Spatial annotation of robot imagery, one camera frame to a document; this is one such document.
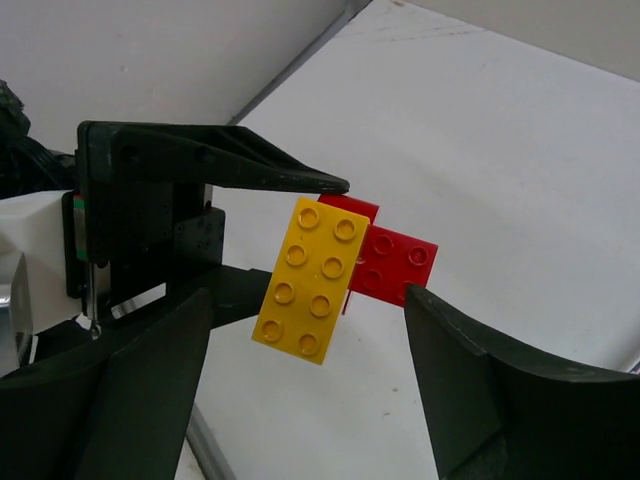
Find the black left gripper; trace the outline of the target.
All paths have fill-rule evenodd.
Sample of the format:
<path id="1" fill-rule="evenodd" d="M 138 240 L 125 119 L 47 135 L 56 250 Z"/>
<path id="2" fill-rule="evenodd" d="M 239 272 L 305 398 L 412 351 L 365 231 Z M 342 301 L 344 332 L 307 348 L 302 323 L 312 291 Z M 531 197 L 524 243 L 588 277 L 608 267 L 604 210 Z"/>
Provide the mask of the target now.
<path id="1" fill-rule="evenodd" d="M 206 345 L 212 329 L 258 313 L 269 272 L 217 266 L 202 274 L 221 264 L 224 238 L 208 186 L 350 189 L 242 126 L 84 121 L 75 164 L 76 186 L 63 197 L 68 294 L 89 319 L 103 320 L 117 304 L 170 287 L 103 325 L 100 339 L 116 345 Z"/>

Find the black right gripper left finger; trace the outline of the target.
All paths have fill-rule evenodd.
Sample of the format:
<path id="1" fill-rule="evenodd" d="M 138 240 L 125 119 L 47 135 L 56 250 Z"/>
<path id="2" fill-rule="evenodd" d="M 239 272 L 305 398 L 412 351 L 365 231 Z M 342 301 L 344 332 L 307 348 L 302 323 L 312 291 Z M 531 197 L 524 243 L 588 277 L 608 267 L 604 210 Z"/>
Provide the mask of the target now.
<path id="1" fill-rule="evenodd" d="M 2 378 L 2 478 L 173 478 L 206 348 L 99 338 Z"/>

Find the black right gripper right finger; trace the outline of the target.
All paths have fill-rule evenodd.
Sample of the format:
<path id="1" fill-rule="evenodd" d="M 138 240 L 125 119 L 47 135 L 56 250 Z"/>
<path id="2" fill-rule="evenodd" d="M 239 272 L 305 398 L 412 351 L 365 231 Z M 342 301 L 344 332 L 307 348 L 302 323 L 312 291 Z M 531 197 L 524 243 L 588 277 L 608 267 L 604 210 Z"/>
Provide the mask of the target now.
<path id="1" fill-rule="evenodd" d="M 442 479 L 635 479 L 639 378 L 525 344 L 412 286 L 404 315 Z"/>

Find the yellow 2x4 lego brick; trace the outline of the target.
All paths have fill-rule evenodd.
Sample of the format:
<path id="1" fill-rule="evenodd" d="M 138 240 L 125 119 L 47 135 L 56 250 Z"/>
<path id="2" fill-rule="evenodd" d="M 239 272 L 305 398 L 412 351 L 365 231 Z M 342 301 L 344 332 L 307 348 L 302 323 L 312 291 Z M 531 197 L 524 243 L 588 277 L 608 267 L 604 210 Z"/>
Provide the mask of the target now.
<path id="1" fill-rule="evenodd" d="M 322 364 L 369 224 L 363 215 L 299 198 L 252 339 Z"/>

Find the red rounded lego assembly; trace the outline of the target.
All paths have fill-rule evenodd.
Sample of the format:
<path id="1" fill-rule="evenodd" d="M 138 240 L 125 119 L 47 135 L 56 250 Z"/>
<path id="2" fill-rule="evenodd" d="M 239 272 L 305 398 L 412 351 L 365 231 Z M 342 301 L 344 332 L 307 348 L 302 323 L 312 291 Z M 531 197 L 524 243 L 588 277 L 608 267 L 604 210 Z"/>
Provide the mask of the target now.
<path id="1" fill-rule="evenodd" d="M 424 288 L 430 277 L 438 246 L 383 228 L 375 223 L 379 207 L 346 195 L 322 194 L 321 203 L 370 220 L 350 281 L 348 293 L 403 307 L 410 285 Z"/>

